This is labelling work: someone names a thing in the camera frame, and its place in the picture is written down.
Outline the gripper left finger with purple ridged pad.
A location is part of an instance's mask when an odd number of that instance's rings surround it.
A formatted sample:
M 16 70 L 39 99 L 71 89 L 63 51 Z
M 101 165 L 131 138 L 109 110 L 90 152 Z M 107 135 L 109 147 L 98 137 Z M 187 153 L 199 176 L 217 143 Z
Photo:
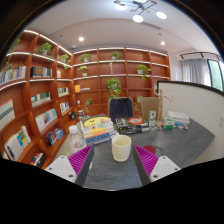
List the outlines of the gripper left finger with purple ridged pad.
M 79 186 L 83 186 L 93 156 L 94 146 L 90 145 L 75 152 L 69 157 L 64 155 L 58 157 L 46 168 L 46 171 Z

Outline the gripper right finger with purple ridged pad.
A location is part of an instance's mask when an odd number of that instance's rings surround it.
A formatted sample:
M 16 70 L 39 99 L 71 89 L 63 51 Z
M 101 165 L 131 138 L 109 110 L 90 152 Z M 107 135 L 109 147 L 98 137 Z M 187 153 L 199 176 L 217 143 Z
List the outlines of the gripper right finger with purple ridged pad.
M 143 186 L 180 170 L 167 156 L 158 157 L 137 145 L 133 146 L 133 156 Z

